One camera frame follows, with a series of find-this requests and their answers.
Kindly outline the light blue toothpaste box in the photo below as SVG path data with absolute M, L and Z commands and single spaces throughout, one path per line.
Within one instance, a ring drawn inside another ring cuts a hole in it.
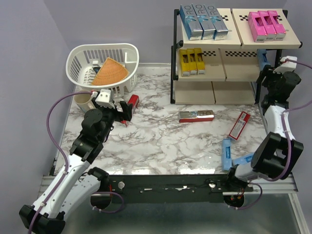
M 221 162 L 223 171 L 228 171 L 232 166 L 231 140 L 229 138 L 225 138 L 222 140 Z
M 270 65 L 267 59 L 267 50 L 266 49 L 258 49 L 257 50 L 257 59 L 260 71 L 264 69 L 266 65 Z

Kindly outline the pink toothpaste box horizontal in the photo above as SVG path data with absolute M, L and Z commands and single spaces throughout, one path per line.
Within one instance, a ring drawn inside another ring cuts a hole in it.
M 261 16 L 257 12 L 249 12 L 248 24 L 254 42 L 264 42 L 267 38 L 267 32 L 263 25 Z

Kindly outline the pink toothpaste box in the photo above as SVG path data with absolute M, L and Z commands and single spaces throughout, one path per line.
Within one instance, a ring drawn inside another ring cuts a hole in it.
M 258 11 L 258 14 L 260 15 L 260 26 L 263 26 L 266 30 L 266 40 L 267 41 L 273 41 L 276 38 L 277 32 L 275 30 L 275 27 L 273 26 L 272 20 L 269 16 L 268 11 Z
M 277 11 L 269 10 L 268 14 L 269 14 L 268 23 L 269 25 L 273 26 L 275 30 L 274 40 L 283 40 L 286 36 L 286 30 L 283 24 L 279 22 Z

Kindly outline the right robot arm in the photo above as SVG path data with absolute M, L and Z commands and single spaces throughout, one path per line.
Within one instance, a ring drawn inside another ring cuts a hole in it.
M 303 144 L 295 140 L 288 122 L 288 98 L 300 82 L 294 71 L 276 72 L 270 65 L 263 67 L 256 81 L 256 102 L 260 102 L 261 87 L 267 88 L 261 108 L 268 134 L 249 163 L 229 170 L 224 179 L 228 190 L 245 188 L 248 182 L 258 178 L 273 182 L 288 177 L 304 150 Z

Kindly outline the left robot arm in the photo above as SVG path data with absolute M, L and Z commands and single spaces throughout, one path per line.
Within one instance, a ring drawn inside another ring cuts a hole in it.
M 88 110 L 81 123 L 82 130 L 65 157 L 64 167 L 45 192 L 32 204 L 24 205 L 19 215 L 28 232 L 59 234 L 69 215 L 91 194 L 110 194 L 108 173 L 89 166 L 103 149 L 114 122 L 130 121 L 133 105 L 120 101 L 122 111 L 96 104 Z

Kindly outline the silver red toothpaste box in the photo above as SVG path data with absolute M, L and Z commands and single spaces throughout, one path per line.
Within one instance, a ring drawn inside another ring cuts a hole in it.
M 178 120 L 180 123 L 207 122 L 213 121 L 214 118 L 215 115 L 212 110 L 181 111 L 178 113 Z

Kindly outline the light blue toothpaste box corner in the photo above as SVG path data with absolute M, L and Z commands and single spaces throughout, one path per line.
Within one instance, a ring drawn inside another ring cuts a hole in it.
M 253 156 L 254 156 L 254 153 L 249 153 L 249 154 L 246 154 L 244 156 L 235 158 L 232 160 L 232 166 L 234 167 L 236 165 L 245 165 L 247 163 L 250 163 Z

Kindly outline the red white toothpaste box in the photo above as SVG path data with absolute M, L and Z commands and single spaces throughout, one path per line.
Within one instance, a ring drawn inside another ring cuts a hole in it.
M 249 113 L 242 111 L 228 135 L 229 138 L 238 140 L 250 117 Z

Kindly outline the yellow toothpaste box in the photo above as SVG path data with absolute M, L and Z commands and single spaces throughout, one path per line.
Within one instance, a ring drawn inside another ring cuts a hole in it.
M 198 75 L 203 75 L 205 74 L 205 63 L 203 61 L 203 53 L 201 48 L 195 48 L 194 49 L 195 52 L 195 62 L 196 62 L 196 66 L 197 66 L 197 74 Z
M 197 64 L 196 64 L 194 49 L 190 49 L 190 48 L 187 49 L 187 56 L 188 56 L 190 74 L 196 75 L 197 74 Z
M 190 75 L 190 66 L 187 51 L 184 49 L 179 50 L 179 61 L 180 61 L 180 69 L 181 75 L 183 77 L 188 77 Z

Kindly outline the silver blue toothpaste box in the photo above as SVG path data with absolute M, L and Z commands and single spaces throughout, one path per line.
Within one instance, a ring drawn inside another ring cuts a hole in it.
M 189 40 L 200 40 L 203 30 L 191 4 L 180 6 L 180 17 Z
M 214 40 L 225 40 L 229 30 L 219 11 L 213 5 L 205 4 L 204 7 L 215 28 Z
M 203 4 L 192 4 L 197 19 L 202 27 L 202 39 L 214 39 L 215 27 Z

